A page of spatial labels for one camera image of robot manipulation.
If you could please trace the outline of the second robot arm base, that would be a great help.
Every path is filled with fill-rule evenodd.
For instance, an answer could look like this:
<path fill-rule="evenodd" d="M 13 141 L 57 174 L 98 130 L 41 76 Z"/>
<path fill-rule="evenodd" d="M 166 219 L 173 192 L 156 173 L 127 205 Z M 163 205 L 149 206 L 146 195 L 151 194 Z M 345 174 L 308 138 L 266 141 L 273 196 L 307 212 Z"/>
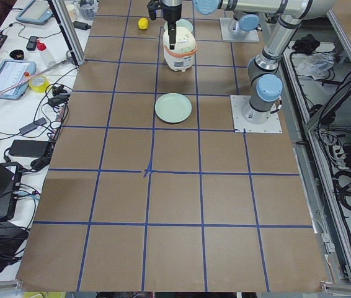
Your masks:
<path fill-rule="evenodd" d="M 234 11 L 229 30 L 233 35 L 242 35 L 258 28 L 259 16 L 255 12 Z"/>

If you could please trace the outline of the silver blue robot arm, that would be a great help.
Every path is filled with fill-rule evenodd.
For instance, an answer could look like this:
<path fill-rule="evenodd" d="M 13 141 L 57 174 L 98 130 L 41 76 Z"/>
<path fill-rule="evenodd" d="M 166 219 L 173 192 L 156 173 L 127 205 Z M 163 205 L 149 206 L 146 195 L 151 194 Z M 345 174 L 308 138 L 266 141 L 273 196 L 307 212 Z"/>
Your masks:
<path fill-rule="evenodd" d="M 278 14 L 278 20 L 269 41 L 262 52 L 251 60 L 248 75 L 251 79 L 252 96 L 244 104 L 241 113 L 250 123 L 263 124 L 270 115 L 274 102 L 283 89 L 281 80 L 275 75 L 278 61 L 290 43 L 301 21 L 315 19 L 327 13 L 334 1 L 194 1 L 201 14 L 211 14 L 218 9 L 224 11 L 264 12 Z"/>

